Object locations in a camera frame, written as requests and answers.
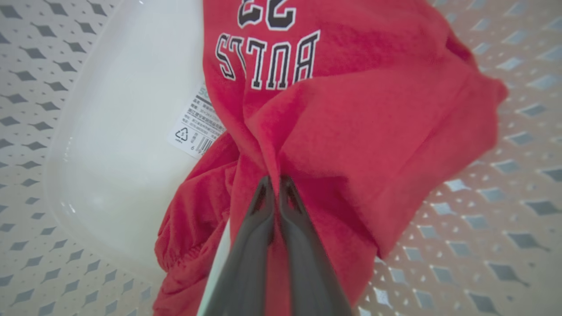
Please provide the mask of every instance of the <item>red sweatshirt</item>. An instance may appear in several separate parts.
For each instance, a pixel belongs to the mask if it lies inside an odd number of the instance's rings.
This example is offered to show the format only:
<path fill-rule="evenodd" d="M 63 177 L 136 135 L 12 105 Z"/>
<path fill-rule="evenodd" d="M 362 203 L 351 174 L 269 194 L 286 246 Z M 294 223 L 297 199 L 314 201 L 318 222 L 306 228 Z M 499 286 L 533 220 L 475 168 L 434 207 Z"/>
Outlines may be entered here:
<path fill-rule="evenodd" d="M 425 196 L 490 149 L 506 89 L 425 0 L 205 0 L 203 67 L 226 126 L 156 242 L 155 315 L 195 315 L 230 218 L 293 178 L 351 304 Z M 266 315 L 290 314 L 276 225 Z"/>

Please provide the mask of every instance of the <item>barcode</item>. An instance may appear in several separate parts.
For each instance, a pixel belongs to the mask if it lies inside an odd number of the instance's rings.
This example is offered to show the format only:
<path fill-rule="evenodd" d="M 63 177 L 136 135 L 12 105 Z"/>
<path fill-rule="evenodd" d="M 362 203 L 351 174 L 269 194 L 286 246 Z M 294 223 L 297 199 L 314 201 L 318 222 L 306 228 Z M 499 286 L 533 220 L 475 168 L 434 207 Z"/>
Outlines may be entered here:
<path fill-rule="evenodd" d="M 204 154 L 205 152 L 207 152 L 207 149 L 209 149 L 209 147 L 211 147 L 212 145 L 212 140 L 203 137 L 203 139 L 201 139 L 201 141 L 199 142 L 199 145 L 197 145 L 197 152 L 199 154 Z"/>

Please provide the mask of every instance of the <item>white label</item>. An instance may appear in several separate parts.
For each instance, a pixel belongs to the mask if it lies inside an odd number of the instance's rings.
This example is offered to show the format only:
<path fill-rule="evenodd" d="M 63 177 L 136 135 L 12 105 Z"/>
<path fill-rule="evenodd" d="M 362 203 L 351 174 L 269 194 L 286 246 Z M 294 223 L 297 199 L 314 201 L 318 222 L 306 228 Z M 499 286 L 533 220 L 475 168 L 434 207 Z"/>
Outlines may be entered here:
<path fill-rule="evenodd" d="M 224 131 L 203 83 L 170 131 L 168 142 L 200 159 Z"/>

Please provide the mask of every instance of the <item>black and white lettering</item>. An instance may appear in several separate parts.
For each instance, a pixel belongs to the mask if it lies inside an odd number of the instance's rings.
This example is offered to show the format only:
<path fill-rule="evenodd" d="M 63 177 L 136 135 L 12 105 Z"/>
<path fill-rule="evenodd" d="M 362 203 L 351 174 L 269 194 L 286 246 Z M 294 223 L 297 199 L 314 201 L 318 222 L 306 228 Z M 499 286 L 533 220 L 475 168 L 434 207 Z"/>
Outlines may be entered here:
<path fill-rule="evenodd" d="M 269 76 L 268 84 L 265 87 L 267 90 L 275 90 L 276 85 L 278 90 L 287 89 L 287 72 L 289 69 L 289 57 L 291 56 L 291 44 L 289 42 L 281 42 L 273 45 L 271 49 L 271 60 L 269 61 Z M 281 65 L 281 75 L 279 84 L 277 84 L 277 69 Z"/>
<path fill-rule="evenodd" d="M 279 7 L 287 0 L 268 0 L 268 18 L 265 22 L 271 31 L 286 31 L 294 24 L 297 15 L 296 8 L 285 8 L 283 13 L 279 13 Z"/>
<path fill-rule="evenodd" d="M 256 66 L 253 71 L 252 89 L 261 90 L 261 69 L 264 65 L 264 53 L 268 50 L 268 43 L 263 42 L 257 38 L 248 37 L 248 44 L 246 45 L 246 53 L 253 55 L 256 51 Z"/>
<path fill-rule="evenodd" d="M 236 46 L 236 55 L 238 55 L 238 59 L 240 59 L 240 64 L 242 64 L 242 69 L 244 70 L 244 76 L 246 76 L 246 60 L 244 59 L 244 54 L 242 53 L 243 44 L 243 37 L 231 36 L 230 43 L 228 44 L 228 50 L 234 52 L 234 47 Z"/>
<path fill-rule="evenodd" d="M 238 9 L 238 26 L 241 29 L 248 24 L 256 25 L 261 22 L 264 8 L 253 3 L 254 0 L 242 0 Z"/>
<path fill-rule="evenodd" d="M 226 49 L 229 37 L 230 35 L 226 33 L 222 33 L 219 36 L 219 40 L 216 42 L 215 56 L 220 62 L 220 70 L 223 72 L 223 76 L 230 80 L 236 80 L 236 75 L 232 70 L 228 56 L 220 51 L 221 47 Z"/>
<path fill-rule="evenodd" d="M 293 83 L 312 78 L 312 72 L 314 71 L 314 50 L 319 39 L 320 30 L 298 41 L 297 53 L 294 60 Z"/>

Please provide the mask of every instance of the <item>red garment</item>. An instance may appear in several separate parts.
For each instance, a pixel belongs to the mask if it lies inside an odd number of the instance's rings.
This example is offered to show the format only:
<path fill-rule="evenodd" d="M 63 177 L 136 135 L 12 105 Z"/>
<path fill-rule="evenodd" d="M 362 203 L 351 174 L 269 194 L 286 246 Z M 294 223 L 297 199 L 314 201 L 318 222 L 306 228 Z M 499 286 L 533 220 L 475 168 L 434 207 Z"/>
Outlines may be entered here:
<path fill-rule="evenodd" d="M 505 87 L 425 0 L 205 0 L 204 15 L 206 84 L 228 132 L 164 217 L 155 315 L 196 314 L 227 219 L 234 240 L 267 174 L 276 192 L 293 178 L 355 304 L 429 191 L 494 145 Z M 289 311 L 276 225 L 266 315 Z"/>

